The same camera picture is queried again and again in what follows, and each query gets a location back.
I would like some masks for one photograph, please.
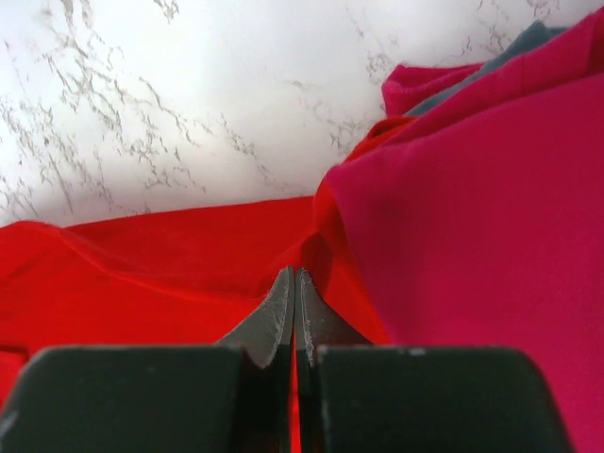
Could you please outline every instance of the pink cloth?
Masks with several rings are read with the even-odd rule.
[[[418,68],[398,65],[381,87],[386,115],[401,116],[437,92],[460,83],[480,69],[480,64],[457,68]]]
[[[393,340],[527,352],[581,453],[604,451],[603,99],[604,9],[327,174]]]

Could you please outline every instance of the white marble table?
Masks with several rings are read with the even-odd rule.
[[[398,62],[489,59],[602,5],[4,0],[0,225],[312,193],[383,117]]]

